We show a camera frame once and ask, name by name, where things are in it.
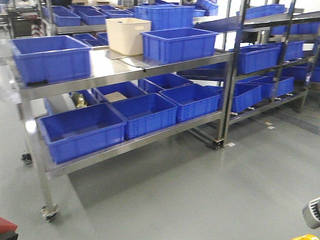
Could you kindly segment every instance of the caster wheel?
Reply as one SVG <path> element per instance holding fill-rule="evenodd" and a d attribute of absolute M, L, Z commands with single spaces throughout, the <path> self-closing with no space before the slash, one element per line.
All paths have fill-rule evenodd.
<path fill-rule="evenodd" d="M 57 205 L 54 205 L 54 211 L 48 212 L 47 206 L 43 206 L 41 209 L 43 219 L 47 220 L 49 223 L 55 219 L 55 216 L 59 212 Z"/>
<path fill-rule="evenodd" d="M 21 156 L 21 160 L 24 162 L 24 164 L 31 164 L 32 161 L 32 157 L 30 153 L 25 153 Z"/>

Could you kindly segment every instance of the gray epoxy floor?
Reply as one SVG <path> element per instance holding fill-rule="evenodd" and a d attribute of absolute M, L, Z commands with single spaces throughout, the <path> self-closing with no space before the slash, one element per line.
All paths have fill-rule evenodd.
<path fill-rule="evenodd" d="M 21 240 L 320 236 L 301 213 L 320 194 L 319 99 L 311 93 L 302 114 L 286 105 L 232 125 L 233 147 L 213 151 L 183 132 L 56 178 L 50 185 L 61 212 L 51 223 L 41 218 L 34 166 L 19 161 L 15 106 L 0 102 L 0 216 L 18 224 Z"/>

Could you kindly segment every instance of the blue plastic crate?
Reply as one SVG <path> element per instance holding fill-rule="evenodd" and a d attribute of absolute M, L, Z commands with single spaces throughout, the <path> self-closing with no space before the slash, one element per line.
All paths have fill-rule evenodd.
<path fill-rule="evenodd" d="M 276 85 L 274 82 L 273 76 L 266 76 L 266 77 L 256 79 L 247 83 L 261 85 L 262 86 L 261 94 L 264 99 L 271 99 L 273 97 L 273 92 Z M 280 77 L 280 80 L 278 83 L 278 89 L 276 92 L 276 97 L 291 93 L 293 91 L 294 91 L 294 77 L 287 77 L 287 76 Z"/>
<path fill-rule="evenodd" d="M 98 39 L 104 45 L 109 45 L 108 42 L 108 33 L 106 32 L 99 32 L 96 34 L 96 39 Z"/>
<path fill-rule="evenodd" d="M 104 25 L 106 24 L 107 16 L 98 10 L 81 9 L 79 16 L 87 25 Z"/>
<path fill-rule="evenodd" d="M 271 29 L 271 35 L 282 35 L 285 32 L 285 26 L 276 26 Z M 290 34 L 299 34 L 299 24 L 291 26 Z"/>
<path fill-rule="evenodd" d="M 95 7 L 100 10 L 118 10 L 118 8 L 111 6 L 111 5 L 97 5 Z"/>
<path fill-rule="evenodd" d="M 133 18 L 134 15 L 125 10 L 103 10 L 109 19 Z"/>
<path fill-rule="evenodd" d="M 156 93 L 114 102 L 111 105 L 126 118 L 126 140 L 176 124 L 177 106 Z"/>
<path fill-rule="evenodd" d="M 218 9 L 218 5 L 211 0 L 197 0 L 196 5 L 207 11 Z"/>
<path fill-rule="evenodd" d="M 151 21 L 152 31 L 190 28 L 194 9 L 194 6 L 177 5 L 135 6 L 134 17 Z"/>
<path fill-rule="evenodd" d="M 291 61 L 298 58 L 302 58 L 304 56 L 304 43 L 306 41 L 291 41 L 288 43 L 284 60 L 285 61 Z M 245 48 L 278 48 L 278 56 L 280 56 L 281 53 L 281 42 L 275 42 L 275 43 L 268 43 L 268 44 L 255 44 L 255 45 L 249 45 Z"/>
<path fill-rule="evenodd" d="M 54 22 L 59 27 L 80 26 L 81 17 L 71 11 L 55 11 Z"/>
<path fill-rule="evenodd" d="M 216 64 L 195 67 L 194 69 L 225 69 L 225 68 L 226 68 L 226 62 L 224 61 Z"/>
<path fill-rule="evenodd" d="M 105 103 L 41 117 L 39 127 L 56 164 L 119 144 L 126 121 Z"/>
<path fill-rule="evenodd" d="M 134 8 L 127 8 L 127 9 L 125 9 L 125 11 L 135 15 L 135 9 Z"/>
<path fill-rule="evenodd" d="M 12 43 L 15 63 L 27 85 L 90 76 L 91 48 L 70 36 L 13 39 Z"/>
<path fill-rule="evenodd" d="M 107 86 L 100 86 L 92 89 L 93 95 L 101 103 L 109 103 L 105 95 L 115 93 L 115 92 L 121 93 L 128 99 L 147 94 L 144 90 L 134 85 L 130 81 L 107 85 Z"/>
<path fill-rule="evenodd" d="M 179 28 L 141 34 L 144 56 L 163 64 L 170 64 L 212 56 L 218 33 L 195 28 Z"/>
<path fill-rule="evenodd" d="M 262 100 L 262 87 L 255 84 L 236 83 L 234 85 L 231 111 L 240 113 Z"/>
<path fill-rule="evenodd" d="M 96 98 L 90 92 L 88 92 L 88 90 L 77 91 L 77 93 L 80 93 L 83 95 L 83 98 L 87 103 L 87 106 L 92 106 L 92 105 L 96 105 L 99 103 L 96 100 Z M 57 109 L 54 109 L 53 106 L 51 106 L 51 104 L 47 98 L 44 98 L 44 106 L 45 106 L 49 115 L 60 113 L 57 111 Z"/>
<path fill-rule="evenodd" d="M 42 8 L 43 15 L 48 18 L 49 17 L 48 8 L 46 6 L 42 6 L 41 8 Z M 64 6 L 52 6 L 52 11 L 54 13 L 57 12 L 57 11 L 68 11 L 68 12 L 70 12 L 70 10 L 68 8 L 64 7 Z"/>
<path fill-rule="evenodd" d="M 249 74 L 277 65 L 278 47 L 259 48 L 244 47 L 240 49 L 238 59 L 238 74 Z"/>
<path fill-rule="evenodd" d="M 318 32 L 319 26 L 320 26 L 320 22 L 309 22 L 309 23 L 298 24 L 298 29 L 299 29 L 298 34 L 316 34 Z"/>
<path fill-rule="evenodd" d="M 269 4 L 263 6 L 256 6 L 246 10 L 245 19 L 249 20 L 276 14 L 283 14 L 286 11 L 287 9 L 283 4 Z"/>
<path fill-rule="evenodd" d="M 94 36 L 89 33 L 74 34 L 73 37 L 91 47 L 103 46 L 104 44 L 97 40 Z"/>
<path fill-rule="evenodd" d="M 307 64 L 284 68 L 282 76 L 294 77 L 295 81 L 303 82 L 307 77 Z M 312 73 L 311 82 L 320 83 L 320 67 L 316 67 Z"/>
<path fill-rule="evenodd" d="M 86 5 L 69 5 L 68 6 L 70 11 L 74 14 L 79 14 L 81 10 L 97 10 L 94 6 L 86 6 Z"/>
<path fill-rule="evenodd" d="M 178 106 L 178 123 L 212 113 L 219 108 L 220 95 L 195 83 L 167 89 L 160 94 Z"/>
<path fill-rule="evenodd" d="M 158 76 L 146 77 L 147 80 L 165 89 L 173 89 L 187 84 L 193 84 L 192 81 L 174 73 L 167 73 Z"/>
<path fill-rule="evenodd" d="M 261 78 L 265 78 L 266 76 L 252 76 L 252 77 L 248 77 L 242 80 L 237 81 L 237 83 L 247 83 L 247 82 L 251 82 L 253 80 L 257 80 L 257 79 L 261 79 Z"/>

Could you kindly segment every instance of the shelf rack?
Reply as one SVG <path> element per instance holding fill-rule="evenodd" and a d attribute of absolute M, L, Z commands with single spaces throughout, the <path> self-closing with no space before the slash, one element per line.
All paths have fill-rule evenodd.
<path fill-rule="evenodd" d="M 42 208 L 42 215 L 45 219 L 51 220 L 59 211 L 54 205 L 49 180 L 56 177 L 74 172 L 76 170 L 88 167 L 98 162 L 107 160 L 122 153 L 137 149 L 147 144 L 156 142 L 160 139 L 167 138 L 177 133 L 193 129 L 197 126 L 210 123 L 213 121 L 219 122 L 219 128 L 216 138 L 211 139 L 213 148 L 223 147 L 224 136 L 223 126 L 225 125 L 225 112 L 227 107 L 227 95 L 223 99 L 221 110 L 210 114 L 200 116 L 198 118 L 188 120 L 176 124 L 174 126 L 129 140 L 123 143 L 105 148 L 103 150 L 79 157 L 77 159 L 55 164 L 50 158 L 48 150 L 40 137 L 37 127 L 37 121 L 32 114 L 31 100 L 47 98 L 51 96 L 61 95 L 69 92 L 75 92 L 84 89 L 91 89 L 136 79 L 142 79 L 155 75 L 182 71 L 190 68 L 196 68 L 204 65 L 216 64 L 221 62 L 230 62 L 233 59 L 232 52 L 216 50 L 213 56 L 204 57 L 201 59 L 189 60 L 172 64 L 159 64 L 152 60 L 144 59 L 143 55 L 124 56 L 115 51 L 105 48 L 93 48 L 90 51 L 91 72 L 92 76 L 86 79 L 78 79 L 73 81 L 65 81 L 39 86 L 25 86 L 20 80 L 21 77 L 16 69 L 12 59 L 2 58 L 1 62 L 7 65 L 7 70 L 10 71 L 7 75 L 12 76 L 9 79 L 13 93 L 19 93 L 21 103 L 18 104 L 21 119 L 25 125 L 27 144 L 32 159 L 37 166 L 42 193 L 44 196 L 45 206 Z M 225 87 L 228 91 L 229 82 L 231 79 L 231 69 L 225 70 Z"/>
<path fill-rule="evenodd" d="M 273 4 L 278 4 L 278 3 L 279 1 L 277 0 L 273 1 Z M 300 112 L 304 106 L 309 88 L 311 87 L 312 89 L 320 89 L 319 83 L 312 82 L 310 84 L 310 78 L 316 66 L 316 61 L 318 59 L 319 52 L 320 52 L 318 43 L 314 44 L 314 48 L 312 51 L 315 54 L 311 53 L 302 59 L 298 59 L 291 62 L 284 61 L 285 52 L 286 52 L 289 40 L 297 40 L 297 39 L 301 40 L 301 38 L 298 38 L 298 36 L 296 35 L 290 36 L 289 32 L 292 24 L 320 22 L 320 11 L 294 15 L 295 4 L 296 4 L 296 0 L 291 0 L 288 13 L 245 20 L 246 19 L 245 6 L 250 5 L 250 0 L 242 0 L 240 5 L 239 16 L 227 17 L 227 18 L 219 19 L 215 21 L 204 22 L 204 23 L 197 24 L 195 26 L 198 29 L 204 29 L 204 30 L 220 32 L 220 33 L 236 32 L 235 44 L 233 49 L 234 58 L 233 58 L 233 66 L 232 66 L 232 77 L 231 77 L 231 84 L 229 85 L 230 88 L 228 93 L 227 112 L 225 114 L 225 117 L 226 117 L 225 128 L 224 128 L 225 136 L 228 135 L 229 125 L 239 122 L 241 120 L 253 117 L 257 114 L 263 113 L 267 110 L 270 110 L 272 108 L 278 107 L 280 105 L 283 105 L 295 100 L 300 100 L 300 105 L 298 108 L 298 111 Z M 263 69 L 263 70 L 251 72 L 248 74 L 238 75 L 237 61 L 238 61 L 238 55 L 240 52 L 240 43 L 243 39 L 243 31 L 257 32 L 261 30 L 270 30 L 270 27 L 276 27 L 276 26 L 285 26 L 285 31 L 283 36 L 281 36 L 280 38 L 277 38 L 277 40 L 280 40 L 281 42 L 280 57 L 278 59 L 277 65 L 275 67 L 271 67 L 268 69 Z M 308 35 L 308 36 L 303 35 L 301 37 L 302 39 L 303 38 L 307 39 L 309 43 L 315 43 L 316 38 L 319 36 L 320 36 L 320 30 L 318 31 L 318 34 Z M 304 64 L 304 63 L 308 63 L 308 68 L 307 68 L 308 74 L 306 77 L 305 86 L 302 89 L 295 91 L 292 96 L 285 95 L 281 97 L 276 97 L 274 95 L 272 99 L 270 99 L 269 101 L 268 100 L 263 101 L 260 105 L 255 106 L 255 108 L 253 108 L 252 110 L 246 110 L 236 116 L 232 115 L 231 107 L 232 107 L 232 101 L 233 101 L 233 94 L 235 90 L 235 83 L 237 81 L 246 79 L 249 77 L 253 77 L 253 76 L 263 75 L 268 72 L 275 72 L 275 77 L 273 80 L 275 82 L 274 93 L 276 93 L 278 89 L 278 84 L 279 84 L 279 79 L 281 76 L 282 69 Z"/>

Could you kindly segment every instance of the yellow object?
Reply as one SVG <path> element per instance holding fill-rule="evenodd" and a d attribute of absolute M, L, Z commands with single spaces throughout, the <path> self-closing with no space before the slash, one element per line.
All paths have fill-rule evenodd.
<path fill-rule="evenodd" d="M 291 240 L 320 240 L 320 239 L 315 235 L 307 234 L 304 236 L 298 236 L 298 237 L 292 238 Z"/>

